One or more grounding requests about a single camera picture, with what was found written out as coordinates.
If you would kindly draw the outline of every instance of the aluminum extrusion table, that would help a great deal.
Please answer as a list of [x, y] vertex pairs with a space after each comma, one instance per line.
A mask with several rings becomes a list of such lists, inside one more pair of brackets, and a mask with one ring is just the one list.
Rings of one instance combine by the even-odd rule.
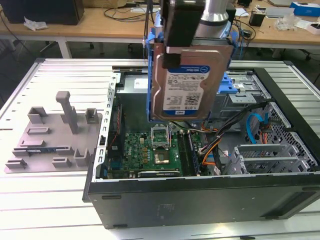
[[[105, 107], [112, 66], [144, 66], [134, 59], [46, 59], [33, 64], [0, 110], [0, 239], [185, 240], [252, 236], [259, 240], [318, 240], [320, 200], [288, 220], [230, 222], [106, 230], [91, 203], [82, 202], [86, 172], [5, 174], [30, 107], [62, 113], [58, 90], [71, 93], [77, 112]], [[320, 136], [320, 92], [294, 66], [281, 61], [233, 61], [232, 67], [265, 68]]]

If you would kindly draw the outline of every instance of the black box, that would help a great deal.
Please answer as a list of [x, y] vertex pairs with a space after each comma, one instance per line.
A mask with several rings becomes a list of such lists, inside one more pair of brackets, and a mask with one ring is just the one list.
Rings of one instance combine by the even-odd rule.
[[5, 16], [12, 24], [25, 18], [47, 24], [77, 25], [85, 9], [82, 0], [0, 0]]
[[252, 0], [238, 0], [237, 4], [247, 8], [247, 7], [249, 7], [251, 2], [252, 2]]
[[253, 12], [250, 16], [249, 24], [251, 26], [260, 27], [262, 22], [264, 21], [265, 16], [266, 15], [264, 13]]

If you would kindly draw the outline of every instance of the blue box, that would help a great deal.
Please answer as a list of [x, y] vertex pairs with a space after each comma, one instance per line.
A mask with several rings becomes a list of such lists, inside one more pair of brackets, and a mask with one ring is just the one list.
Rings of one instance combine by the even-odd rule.
[[320, 5], [316, 3], [308, 3], [307, 5], [302, 5], [295, 1], [291, 3], [290, 8], [294, 8], [293, 13], [296, 16], [320, 16]]

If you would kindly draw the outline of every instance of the hard drive label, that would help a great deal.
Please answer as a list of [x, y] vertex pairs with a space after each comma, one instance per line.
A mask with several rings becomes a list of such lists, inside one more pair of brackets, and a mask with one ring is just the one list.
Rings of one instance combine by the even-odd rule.
[[200, 83], [208, 78], [209, 73], [207, 65], [181, 65], [168, 69], [163, 110], [169, 115], [194, 114], [204, 94]]

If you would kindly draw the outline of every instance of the blue cable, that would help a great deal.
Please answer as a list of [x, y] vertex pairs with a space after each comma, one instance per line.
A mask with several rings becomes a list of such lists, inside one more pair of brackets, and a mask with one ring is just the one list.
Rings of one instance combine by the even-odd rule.
[[241, 51], [240, 51], [240, 56], [239, 56], [239, 59], [241, 60], [241, 55], [242, 55], [242, 50], [243, 50], [243, 47], [244, 47], [244, 31], [241, 29], [241, 36], [242, 36], [242, 39], [241, 39]]
[[256, 117], [256, 118], [259, 120], [259, 122], [264, 123], [264, 124], [267, 124], [267, 123], [268, 123], [268, 113], [266, 113], [266, 114], [264, 115], [264, 119], [263, 119], [259, 114], [257, 114], [257, 113], [251, 113], [251, 114], [248, 116], [248, 118], [246, 119], [246, 124], [245, 124], [245, 126], [246, 126], [246, 132], [247, 132], [247, 134], [248, 134], [248, 137], [250, 138], [250, 141], [252, 142], [252, 144], [257, 144], [254, 136], [252, 135], [251, 129], [250, 129], [250, 121], [251, 121], [251, 118], [252, 118], [252, 117]]

